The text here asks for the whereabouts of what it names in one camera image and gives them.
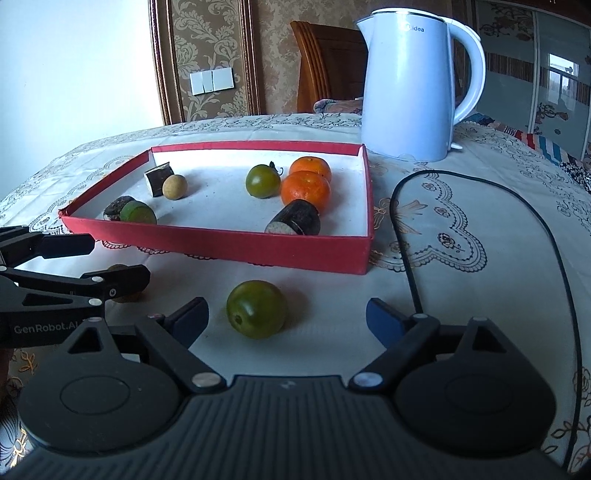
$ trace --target striped blanket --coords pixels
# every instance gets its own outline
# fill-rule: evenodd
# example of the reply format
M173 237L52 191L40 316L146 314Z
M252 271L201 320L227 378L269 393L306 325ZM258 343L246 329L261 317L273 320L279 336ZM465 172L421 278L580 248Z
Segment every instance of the striped blanket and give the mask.
M478 125L494 128L495 130L512 135L531 149L541 153L548 161L560 167L576 183L581 185L588 193L591 193L591 170L578 158L566 153L564 149L560 148L552 140L542 135L528 134L516 128L511 128L481 113L474 113L464 121L474 122Z

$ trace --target orange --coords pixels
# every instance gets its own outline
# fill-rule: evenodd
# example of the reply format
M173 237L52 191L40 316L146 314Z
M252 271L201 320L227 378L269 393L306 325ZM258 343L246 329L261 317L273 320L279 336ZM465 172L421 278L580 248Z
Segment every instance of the orange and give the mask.
M330 171L330 167L328 163L326 163L322 158L318 157L300 157L295 162L291 164L290 167L290 174L294 173L295 171L315 171L322 175L326 180L332 180L332 172Z
M330 184L319 173L295 171L281 183L281 200L287 205L296 199L310 202L322 213L330 200Z

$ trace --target floral pattern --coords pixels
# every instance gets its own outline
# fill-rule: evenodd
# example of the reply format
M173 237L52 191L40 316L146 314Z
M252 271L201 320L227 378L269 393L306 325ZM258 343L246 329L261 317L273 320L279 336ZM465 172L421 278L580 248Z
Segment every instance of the floral pattern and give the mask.
M492 23L481 25L480 33L489 37L514 35L521 41L533 41L534 20L530 11L490 2L489 5L496 17Z
M126 142L134 142L136 140L150 139L152 144L165 144L175 142L175 135L183 135L185 133L193 132L224 132L233 131L239 128L256 128L256 129L273 129L285 128L285 126L297 125L300 129L305 127L305 132L316 132L318 130L343 129L351 134L355 133L359 128L360 118L357 115L277 115L266 117L245 117L245 118L219 118L201 122L194 122L182 125L170 125L150 131L134 132L132 134L120 135L119 137L108 138L90 144L82 145L72 152L60 157L52 162L44 171L33 176L21 187L15 189L9 197L0 202L0 216L4 215L4 222L10 222L11 214L20 210L26 202L30 202L32 195L39 194L39 191L44 189L50 177L60 178L65 177L68 172L68 166L74 164L73 168L85 167L86 177L78 182L78 177L71 180L70 184L64 187L63 190L58 190L60 193L55 194L50 200L45 200L45 210L39 217L31 219L31 224L34 229L39 229L49 233L60 233L59 221L57 220L57 209L61 208L72 201L81 192L86 190L91 184L96 183L104 174L112 171L117 165L123 163L130 157L121 155L122 153L138 153L140 148L137 144L131 145L117 145ZM552 220L558 219L560 222L564 221L567 224L574 224L573 231L584 228L586 232L591 235L591 223L589 221L591 215L591 203L589 203L588 194L577 185L567 174L564 174L557 167L552 165L548 160L539 155L539 153L528 149L523 143L516 138L502 134L494 129L481 127L475 124L461 124L456 127L454 137L460 142L465 142L467 151L477 148L486 148L487 152L497 152L502 154L502 158L497 156L497 159L503 163L503 168L510 168L509 171L515 173L517 182L523 181L526 188L543 187L547 189L550 195L548 204L550 209L546 208L545 212L549 214L553 210L553 202L556 200L556 205L559 215L554 215ZM95 149L100 149L103 146L115 145L113 151L113 158L98 157L100 162L95 160L94 164L87 165L82 161L83 153L89 153L85 157L95 158L98 152ZM405 170L421 171L428 167L437 167L433 164L425 163L400 163ZM384 269L400 272L404 269L400 260L400 250L405 248L411 256L411 264L414 267L426 265L427 263L437 260L443 265L451 268L471 273L483 270L487 265L486 251L473 233L469 230L468 218L460 206L453 201L452 188L443 181L436 174L426 174L414 183L414 190L407 191L409 196L402 197L400 203L396 205L395 212L399 221L402 221L404 226L402 228L405 232L405 238L400 245L393 237L392 227L389 221L389 203L390 195L393 185L397 184L405 174L393 168L394 162L387 159L380 158L376 165L381 167L377 169L374 174L372 169L372 181L374 187L374 220L378 220L379 224L376 228L376 238L372 246L372 262L378 267ZM88 173L94 170L101 173ZM409 183L409 189L413 188L413 183ZM436 230L427 231L426 225L437 222ZM127 248L126 245L117 245L109 242L103 243L108 248ZM161 252L148 251L149 254L159 254ZM0 460L3 468L14 465L27 451L29 445L28 439L23 434L16 415L14 407L15 399L22 388L23 383L26 383L30 376L35 375L38 360L43 358L43 349L24 349L14 352L10 367L10 378L7 384L7 395L5 396L1 409L3 411L2 418L4 419L0 428L2 432L0 437L3 439L11 439L10 443L0 445ZM591 430L589 429L590 420L587 415L591 405L591 375L587 370L583 373L583 410L581 419L577 420L577 428L579 428L579 441L575 448L575 456L571 464L572 469L577 469L582 462L589 456L589 445L591 444ZM558 398L558 403L568 403L569 397L563 396L562 393ZM563 451L564 439L568 437L567 434L561 434L560 429L569 428L569 420L563 422L567 418L568 412L565 408L563 414L560 414L559 420L552 426L551 433L547 444L543 446L543 451L552 456L554 460L560 459L560 453Z
M534 130L534 133L537 135L541 135L542 133L537 125L541 125L546 117L555 118L557 116L564 121L567 121L569 119L568 112L557 112L554 105L552 105L551 103L540 102L540 104L538 105L538 110L535 114L536 128ZM557 135L560 135L560 130L556 129L554 132Z
M172 0L174 49L186 121L246 115L237 2ZM193 95L189 74L231 67L236 88Z
M404 205L397 204L395 209L395 218L401 233L421 235L418 240L414 238L404 240L411 265L420 267L437 260L467 273L482 270L488 261L485 249L480 240L467 230L468 219L461 208L452 202L452 189L441 180L439 175L426 176L427 181L422 182L421 187L428 192L428 196L421 196L420 200L413 200ZM377 225L377 227L370 262L377 267L400 272L404 271L400 246L393 239L394 230L391 223L388 222L387 226L382 223L383 218L388 215L389 203L390 199L384 198L378 202L377 207L374 207L374 226ZM433 204L433 211L448 222L449 232L440 232L431 236L413 226L415 218L423 215L421 210Z
M447 2L405 0L401 7L426 10L451 17ZM355 22L378 8L391 7L387 0L259 0L262 65L265 78L265 103L268 113L297 111L300 50L290 27L292 20L334 27L356 28Z

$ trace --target green tomato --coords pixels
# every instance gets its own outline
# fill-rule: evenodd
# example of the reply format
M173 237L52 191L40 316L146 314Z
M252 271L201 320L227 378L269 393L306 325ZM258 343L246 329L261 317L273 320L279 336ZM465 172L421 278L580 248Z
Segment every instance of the green tomato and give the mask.
M235 330L253 339L274 335L287 318L287 301L272 283L249 280L238 285L226 301L226 314Z
M273 197L280 188L281 177L273 162L252 167L246 176L246 191L258 199Z

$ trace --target table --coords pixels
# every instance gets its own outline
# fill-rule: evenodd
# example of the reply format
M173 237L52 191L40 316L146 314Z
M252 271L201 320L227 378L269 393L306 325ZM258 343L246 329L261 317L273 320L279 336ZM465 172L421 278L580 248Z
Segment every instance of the table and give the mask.
M63 155L0 203L0 225L30 225L66 233L57 211L134 155L155 145L217 140L315 140L360 142L358 115L292 114L212 119L98 140ZM583 365L591 352L591 198L558 167L514 137L480 125L456 127L452 151L438 163L412 163L370 155L376 237L364 276L189 258L186 255L99 242L87 257L34 259L21 268L79 276L112 264L145 264L152 281L139 303L108 302L109 323L132 315L169 314L195 296L210 305L210 324L191 347L227 379L235 374L340 374L345 381L383 351L365 325L365 306L379 297L405 313L412 301L400 246L388 217L395 185L413 171L457 171L506 185L521 194L549 224L566 265L579 314ZM558 266L537 220L505 192L466 180L429 174L411 180L398 205L424 308L444 323L491 318L551 385L557 415L543 450L563 461L574 409L573 332ZM283 332L253 342L225 319L229 288L261 278L284 290L294 318ZM29 448L15 416L23 384L52 347L22 349L10 363L2 403L1 468ZM583 397L575 471L590 455L591 374L583 371Z

